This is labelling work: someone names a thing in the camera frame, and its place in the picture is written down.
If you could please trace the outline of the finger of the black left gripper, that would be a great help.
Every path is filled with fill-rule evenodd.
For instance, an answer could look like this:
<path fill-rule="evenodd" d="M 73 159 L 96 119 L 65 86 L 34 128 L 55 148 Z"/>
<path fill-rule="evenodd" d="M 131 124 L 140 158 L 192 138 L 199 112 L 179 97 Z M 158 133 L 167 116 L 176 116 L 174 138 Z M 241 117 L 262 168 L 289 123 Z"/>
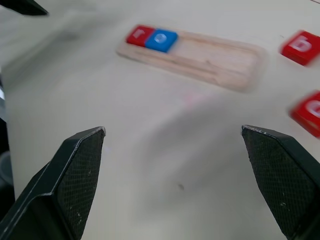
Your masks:
<path fill-rule="evenodd" d="M 23 16 L 47 16 L 49 14 L 35 0 L 0 0 L 0 5 Z"/>

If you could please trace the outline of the row of letter blocks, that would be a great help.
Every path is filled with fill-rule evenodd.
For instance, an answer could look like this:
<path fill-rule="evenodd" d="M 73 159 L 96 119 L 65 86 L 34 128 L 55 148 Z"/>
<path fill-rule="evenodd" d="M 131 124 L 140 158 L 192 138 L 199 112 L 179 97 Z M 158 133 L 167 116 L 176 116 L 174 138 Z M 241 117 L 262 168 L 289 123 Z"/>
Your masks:
<path fill-rule="evenodd" d="M 178 39 L 168 52 L 126 43 L 127 36 L 138 25 L 176 32 Z M 236 92 L 252 89 L 267 58 L 265 49 L 255 44 L 145 24 L 135 25 L 120 42 L 116 53 Z"/>

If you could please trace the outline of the red letter tile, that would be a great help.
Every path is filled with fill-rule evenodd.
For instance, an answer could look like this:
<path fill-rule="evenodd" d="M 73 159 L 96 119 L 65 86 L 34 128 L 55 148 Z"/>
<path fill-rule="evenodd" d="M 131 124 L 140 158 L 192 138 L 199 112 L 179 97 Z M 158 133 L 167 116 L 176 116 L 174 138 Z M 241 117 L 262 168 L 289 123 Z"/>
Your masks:
<path fill-rule="evenodd" d="M 280 54 L 307 66 L 320 56 L 320 36 L 301 30 L 280 47 Z"/>
<path fill-rule="evenodd" d="M 147 40 L 155 30 L 153 27 L 138 25 L 131 31 L 125 41 L 131 45 L 145 47 Z"/>

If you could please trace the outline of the blue letter tile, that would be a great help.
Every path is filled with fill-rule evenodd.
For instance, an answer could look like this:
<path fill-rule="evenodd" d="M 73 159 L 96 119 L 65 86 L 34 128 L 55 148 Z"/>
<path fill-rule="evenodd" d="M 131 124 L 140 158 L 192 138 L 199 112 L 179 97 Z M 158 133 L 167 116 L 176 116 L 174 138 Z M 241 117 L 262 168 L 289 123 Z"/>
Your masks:
<path fill-rule="evenodd" d="M 145 42 L 145 47 L 150 50 L 167 53 L 177 39 L 178 34 L 176 32 L 157 28 Z"/>

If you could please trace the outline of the red letter tile edge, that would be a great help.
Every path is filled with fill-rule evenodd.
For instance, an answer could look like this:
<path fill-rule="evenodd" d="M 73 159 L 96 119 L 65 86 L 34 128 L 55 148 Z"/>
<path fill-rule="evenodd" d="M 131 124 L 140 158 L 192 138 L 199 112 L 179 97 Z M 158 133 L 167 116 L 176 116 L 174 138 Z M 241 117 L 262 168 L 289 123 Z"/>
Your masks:
<path fill-rule="evenodd" d="M 289 116 L 315 138 L 320 139 L 320 90 L 300 99 Z"/>

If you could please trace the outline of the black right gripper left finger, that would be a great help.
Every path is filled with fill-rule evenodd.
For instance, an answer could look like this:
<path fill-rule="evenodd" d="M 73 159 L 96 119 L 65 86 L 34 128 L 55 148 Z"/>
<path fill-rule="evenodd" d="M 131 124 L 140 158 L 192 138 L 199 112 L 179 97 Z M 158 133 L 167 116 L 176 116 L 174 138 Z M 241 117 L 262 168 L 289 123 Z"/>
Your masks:
<path fill-rule="evenodd" d="M 0 221 L 0 240 L 81 240 L 105 136 L 98 126 L 65 139 Z"/>

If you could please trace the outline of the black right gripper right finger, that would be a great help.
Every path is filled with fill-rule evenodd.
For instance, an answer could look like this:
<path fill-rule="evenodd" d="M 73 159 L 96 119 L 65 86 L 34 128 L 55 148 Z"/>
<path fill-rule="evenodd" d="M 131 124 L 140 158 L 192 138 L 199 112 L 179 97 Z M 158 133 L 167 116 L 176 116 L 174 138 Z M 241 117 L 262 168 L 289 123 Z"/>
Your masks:
<path fill-rule="evenodd" d="M 320 163 L 292 136 L 241 127 L 257 186 L 287 240 L 320 240 Z"/>

